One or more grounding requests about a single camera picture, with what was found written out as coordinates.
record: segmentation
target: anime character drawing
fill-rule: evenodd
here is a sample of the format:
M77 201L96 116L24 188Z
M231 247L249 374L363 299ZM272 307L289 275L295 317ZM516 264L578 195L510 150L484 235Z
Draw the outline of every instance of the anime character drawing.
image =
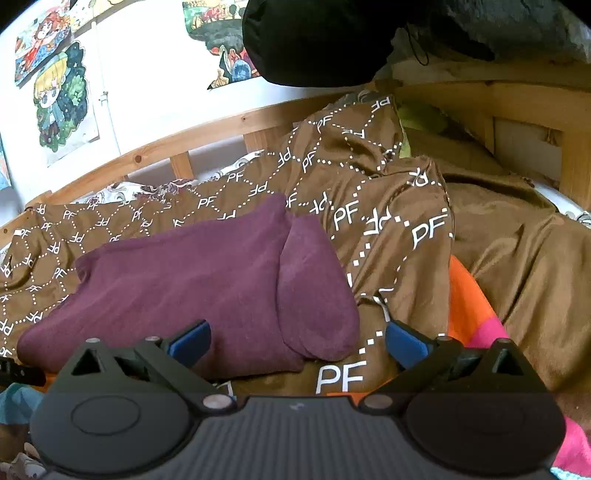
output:
M248 2L239 0L189 0L183 2L189 36L204 41L220 57L217 78L209 89L258 77L242 41L242 16Z
M88 113L84 50L74 42L39 71L33 89L39 143L57 152Z
M70 33L70 16L66 0L60 7L38 17L18 37L15 45L14 82L20 84L43 60L55 52Z
M123 0L78 0L70 10L72 32L76 33L93 18L105 13Z
M0 137L0 190L10 186L10 177L8 176L8 167L6 165L6 156L4 154L4 146L2 145L2 137Z

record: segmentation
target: purple cloth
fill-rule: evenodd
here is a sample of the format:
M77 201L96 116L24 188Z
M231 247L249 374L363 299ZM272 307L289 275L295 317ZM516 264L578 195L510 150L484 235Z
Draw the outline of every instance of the purple cloth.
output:
M207 379L338 361L359 339L359 313L336 253L312 216L272 195L255 211L149 238L105 244L76 261L81 283L18 341L23 362L59 372L89 337L112 348L172 336L198 319L212 346Z

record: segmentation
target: brown bed sheet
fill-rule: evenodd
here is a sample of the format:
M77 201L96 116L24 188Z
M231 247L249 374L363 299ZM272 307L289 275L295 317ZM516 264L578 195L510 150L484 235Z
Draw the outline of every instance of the brown bed sheet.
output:
M456 222L453 254L564 413L591 433L591 231L557 213L474 142L407 129L437 159Z
M74 260L85 252L240 215L283 192L291 211L316 214L332 240L359 307L361 336L340 362L311 361L298 374L233 380L232 391L313 395L379 387L395 372L384 345L389 317L435 336L446 331L449 311L453 218L445 185L432 159L400 159L402 142L390 99L335 106L243 169L162 202L36 206L2 266L0 355L16 356L22 332L67 301L78 284Z

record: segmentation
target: silver bolt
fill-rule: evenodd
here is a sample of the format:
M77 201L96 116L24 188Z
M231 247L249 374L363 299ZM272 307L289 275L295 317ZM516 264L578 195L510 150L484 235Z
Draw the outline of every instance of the silver bolt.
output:
M208 395L203 399L203 406L209 408L210 410L223 410L224 408L231 406L233 402L234 401L227 395L214 393L213 395Z
M393 402L388 395L376 393L374 395L365 397L363 399L363 403L367 408L371 408L372 410L385 410L386 408L392 406Z

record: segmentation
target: drawing on wall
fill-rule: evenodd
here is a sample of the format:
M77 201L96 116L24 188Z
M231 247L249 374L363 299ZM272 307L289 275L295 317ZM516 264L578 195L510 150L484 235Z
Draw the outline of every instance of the drawing on wall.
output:
M123 0L78 0L70 10L72 32L76 33L93 18L105 13Z
M242 16L248 0L187 0L183 2L189 36L204 41L220 57L209 89L258 77L242 41Z
M40 15L17 37L14 83L19 85L70 34L70 0Z
M48 165L99 135L83 57L80 42L74 42L54 55L35 80L39 143L47 147Z
M6 165L6 155L4 154L4 146L2 145L2 137L0 137L0 190L9 187L10 177L8 176L8 166Z

